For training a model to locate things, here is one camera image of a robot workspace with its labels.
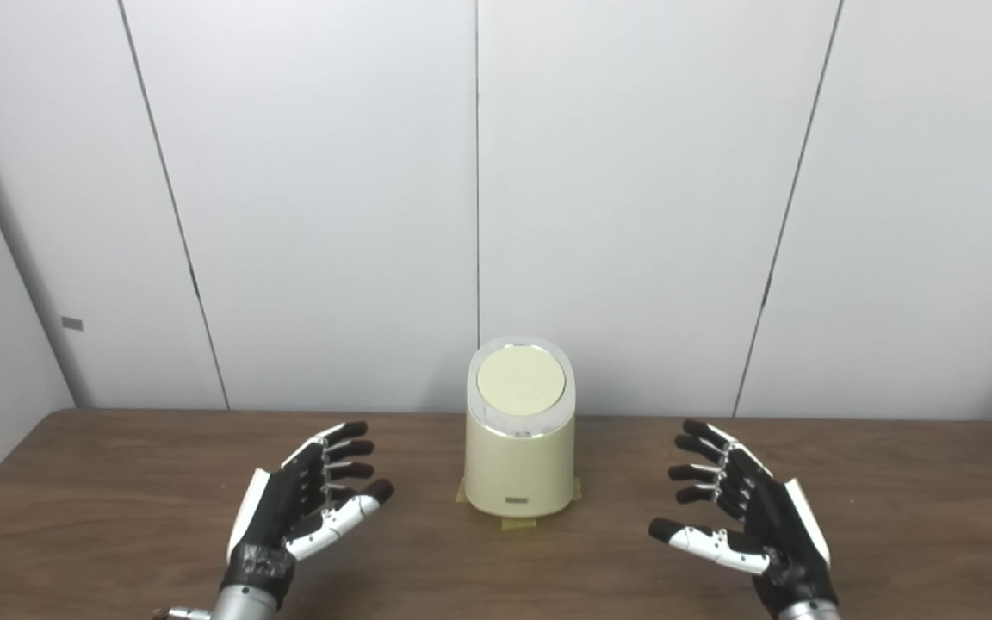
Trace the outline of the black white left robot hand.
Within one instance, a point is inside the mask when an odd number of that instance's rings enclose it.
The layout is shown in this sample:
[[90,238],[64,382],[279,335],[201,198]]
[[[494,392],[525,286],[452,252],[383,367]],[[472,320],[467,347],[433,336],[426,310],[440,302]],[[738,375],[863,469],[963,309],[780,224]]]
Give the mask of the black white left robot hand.
[[354,462],[373,454],[366,421],[314,433],[278,468],[256,468],[226,547],[215,619],[272,619],[300,562],[323,552],[393,497],[393,483]]

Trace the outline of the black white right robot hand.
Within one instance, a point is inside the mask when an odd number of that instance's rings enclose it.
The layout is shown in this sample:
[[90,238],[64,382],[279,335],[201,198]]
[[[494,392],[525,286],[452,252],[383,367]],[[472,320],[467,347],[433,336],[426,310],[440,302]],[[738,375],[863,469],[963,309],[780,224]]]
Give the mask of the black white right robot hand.
[[712,503],[741,530],[655,518],[648,534],[712,564],[749,574],[772,619],[839,619],[840,601],[822,527],[797,479],[782,481],[739,439],[704,421],[687,419],[676,446],[708,463],[669,468],[680,504]]

